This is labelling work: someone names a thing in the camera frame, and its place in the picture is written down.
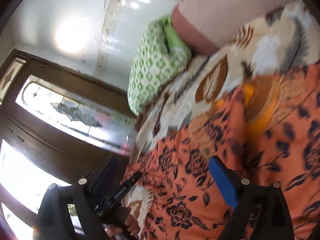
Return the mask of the person's left hand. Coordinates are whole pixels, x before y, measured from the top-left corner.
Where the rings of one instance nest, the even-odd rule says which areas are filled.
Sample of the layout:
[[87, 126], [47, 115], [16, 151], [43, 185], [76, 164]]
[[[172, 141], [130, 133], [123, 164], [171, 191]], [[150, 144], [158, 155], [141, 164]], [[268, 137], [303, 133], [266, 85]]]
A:
[[[140, 232], [140, 227], [138, 221], [135, 219], [133, 215], [130, 214], [130, 207], [121, 207], [117, 210], [117, 215], [120, 216], [121, 222], [125, 225], [130, 235], [137, 239], [138, 234]], [[105, 232], [107, 233], [110, 239], [116, 239], [116, 235], [120, 235], [123, 233], [122, 228], [116, 227], [113, 224], [110, 224], [106, 227]]]

